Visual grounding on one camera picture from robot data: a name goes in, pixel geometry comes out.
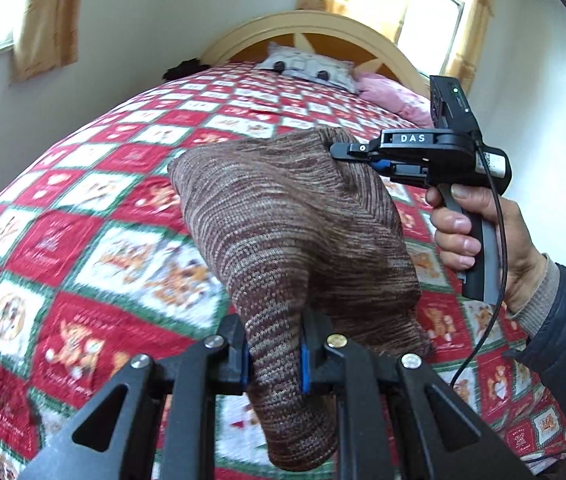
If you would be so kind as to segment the person's right hand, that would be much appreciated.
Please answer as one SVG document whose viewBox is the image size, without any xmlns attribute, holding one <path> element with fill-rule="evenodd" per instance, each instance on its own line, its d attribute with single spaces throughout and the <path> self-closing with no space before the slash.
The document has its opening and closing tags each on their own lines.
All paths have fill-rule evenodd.
<svg viewBox="0 0 566 480">
<path fill-rule="evenodd" d="M 454 184 L 451 195 L 462 209 L 490 222 L 497 222 L 498 214 L 503 214 L 507 248 L 504 301 L 508 312 L 518 313 L 542 283 L 546 270 L 546 258 L 534 247 L 519 206 L 492 194 L 488 188 Z M 470 235 L 472 222 L 464 214 L 444 206 L 436 188 L 427 191 L 426 200 L 432 206 L 430 221 L 436 228 L 435 242 L 443 264 L 453 271 L 470 269 L 481 251 L 481 242 Z"/>
</svg>

